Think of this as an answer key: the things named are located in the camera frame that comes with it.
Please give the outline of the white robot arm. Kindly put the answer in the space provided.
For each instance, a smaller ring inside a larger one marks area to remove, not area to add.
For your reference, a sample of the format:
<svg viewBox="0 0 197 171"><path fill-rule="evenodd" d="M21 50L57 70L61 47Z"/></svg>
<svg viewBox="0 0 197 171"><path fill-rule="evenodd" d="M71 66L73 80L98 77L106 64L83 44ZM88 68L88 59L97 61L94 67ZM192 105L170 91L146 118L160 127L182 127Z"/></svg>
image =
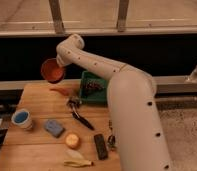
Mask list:
<svg viewBox="0 0 197 171"><path fill-rule="evenodd" d="M73 34L56 47L57 63L74 63L108 81L107 103L122 171L173 171L155 102L153 77L129 64L84 50Z"/></svg>

